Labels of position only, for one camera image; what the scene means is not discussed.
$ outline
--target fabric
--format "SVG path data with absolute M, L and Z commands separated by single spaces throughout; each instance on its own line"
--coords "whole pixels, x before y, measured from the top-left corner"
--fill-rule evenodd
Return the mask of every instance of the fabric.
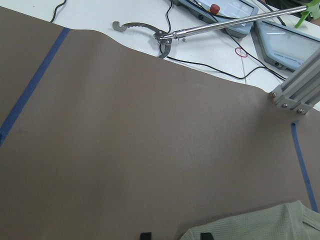
M 320 214 L 300 201 L 224 218 L 189 229 L 180 240 L 320 240 Z
M 295 7 L 302 6 L 304 4 L 310 3 L 311 0 L 265 0 L 265 3 L 268 5 L 271 5 L 277 9 L 284 10 L 284 9 L 292 9 Z M 296 12 L 293 13 L 293 15 L 297 16 L 298 18 L 301 18 L 301 13 Z M 307 21 L 312 20 L 312 17 L 309 15 L 306 18 Z

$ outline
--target red rubber band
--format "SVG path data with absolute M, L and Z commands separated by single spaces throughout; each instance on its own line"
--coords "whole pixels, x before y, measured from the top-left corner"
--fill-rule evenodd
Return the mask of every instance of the red rubber band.
M 236 53 L 238 56 L 240 56 L 240 57 L 242 57 L 242 58 L 248 57 L 248 53 L 245 52 L 245 55 L 241 55 L 240 53 L 237 52 L 237 49 L 240 49 L 240 50 L 243 50 L 243 49 L 242 49 L 241 47 L 239 47 L 239 46 L 234 49 L 235 53 Z

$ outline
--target white table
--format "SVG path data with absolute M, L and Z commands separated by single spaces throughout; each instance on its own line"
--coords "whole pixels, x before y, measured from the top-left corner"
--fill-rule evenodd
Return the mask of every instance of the white table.
M 257 1 L 248 1 L 256 4 L 260 8 L 259 13 L 268 11 Z M 61 2 L 61 0 L 0 0 L 0 6 L 45 21 L 50 21 L 55 7 Z M 135 29 L 127 30 L 125 33 L 117 32 L 113 30 L 112 22 L 119 21 L 120 24 L 142 22 L 167 31 L 168 23 L 165 18 L 165 13 L 169 5 L 170 1 L 168 0 L 68 0 L 66 5 L 58 9 L 54 23 L 70 29 L 96 30 L 131 49 L 157 56 L 159 53 L 159 45 L 150 30 L 136 27 Z M 174 5 L 169 13 L 169 18 L 172 31 L 205 24 L 196 19 L 182 6 Z M 294 27 L 298 22 L 298 18 L 292 15 L 283 16 L 282 19 L 289 27 Z M 320 27 L 312 23 L 305 21 L 299 30 L 320 38 Z M 239 41 L 248 52 L 257 57 L 251 34 Z M 236 55 L 236 47 L 238 46 L 228 35 L 223 34 L 221 31 L 212 31 L 190 36 L 186 38 L 186 41 L 173 40 L 169 55 L 181 60 L 211 65 L 225 72 L 242 77 L 258 65 L 256 61 L 250 57 L 242 58 Z M 265 69 L 258 69 L 247 78 L 238 80 L 204 66 L 179 62 L 177 62 L 177 64 L 182 64 L 233 82 L 256 86 L 267 93 L 271 92 L 282 82 Z M 271 65 L 268 65 L 268 67 L 286 77 L 292 74 L 288 70 L 278 70 Z M 320 103 L 318 103 L 315 108 L 320 111 Z

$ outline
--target blue tape strip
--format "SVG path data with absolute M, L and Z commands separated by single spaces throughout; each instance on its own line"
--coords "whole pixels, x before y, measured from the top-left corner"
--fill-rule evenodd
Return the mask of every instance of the blue tape strip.
M 309 176 L 308 176 L 308 172 L 307 172 L 307 168 L 306 168 L 305 161 L 304 161 L 304 157 L 302 156 L 302 152 L 301 152 L 301 149 L 300 149 L 300 144 L 299 144 L 298 134 L 297 134 L 297 125 L 296 125 L 295 122 L 291 123 L 291 132 L 292 132 L 292 138 L 293 138 L 293 142 L 294 142 L 294 147 L 295 147 L 296 155 L 297 155 L 298 160 L 299 160 L 299 164 L 300 164 L 300 168 L 301 168 L 304 184 L 305 184 L 308 196 L 309 196 L 311 209 L 318 213 L 319 211 L 318 211 L 318 206 L 317 206 L 317 203 L 316 203 L 314 191 L 312 190 L 311 182 L 310 182 L 310 179 L 309 179 Z
M 24 89 L 23 93 L 13 106 L 12 110 L 10 111 L 9 115 L 4 120 L 3 124 L 0 127 L 0 147 L 4 143 L 7 135 L 9 134 L 11 128 L 15 124 L 17 118 L 19 117 L 19 114 L 25 107 L 26 103 L 28 102 L 30 96 L 36 89 L 38 83 L 40 82 L 41 78 L 45 74 L 48 66 L 50 65 L 52 59 L 56 55 L 58 49 L 60 48 L 61 44 L 65 40 L 66 36 L 68 35 L 70 29 L 69 28 L 63 28 L 58 38 L 55 40 L 54 44 L 52 45 L 51 49 L 43 59 L 43 62 L 40 64 L 39 68 L 33 75 L 32 79 Z

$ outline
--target green clamp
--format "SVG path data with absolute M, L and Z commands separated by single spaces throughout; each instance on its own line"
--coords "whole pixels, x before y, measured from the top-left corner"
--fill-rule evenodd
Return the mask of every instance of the green clamp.
M 304 20 L 310 15 L 313 19 L 320 18 L 320 0 L 312 0 L 305 4 L 307 9 L 301 12 L 302 17 L 299 22 L 295 25 L 296 28 L 300 27 Z

